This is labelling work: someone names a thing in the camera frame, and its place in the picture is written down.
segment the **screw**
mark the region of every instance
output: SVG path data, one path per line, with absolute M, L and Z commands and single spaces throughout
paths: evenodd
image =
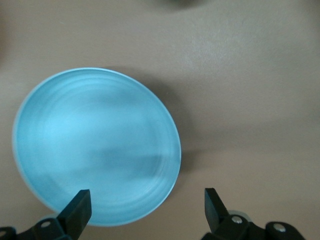
M 50 221 L 44 221 L 43 223 L 41 223 L 41 227 L 42 227 L 42 228 L 46 228 L 46 227 L 48 227 L 50 224 L 51 224 Z
M 242 224 L 242 222 L 243 222 L 241 217 L 239 217 L 239 216 L 233 216 L 231 219 L 236 224 Z
M 277 231 L 279 231 L 279 232 L 281 232 L 281 233 L 284 233 L 284 232 L 286 231 L 285 226 L 283 226 L 283 225 L 280 224 L 280 223 L 275 223 L 275 224 L 273 225 L 273 227 L 274 227 L 275 230 L 277 230 Z

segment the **plate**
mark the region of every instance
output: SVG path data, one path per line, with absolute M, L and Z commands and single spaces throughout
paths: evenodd
M 40 83 L 17 113 L 12 144 L 25 182 L 54 211 L 90 189 L 95 226 L 150 214 L 181 165 L 178 131 L 163 103 L 104 68 L 71 69 Z

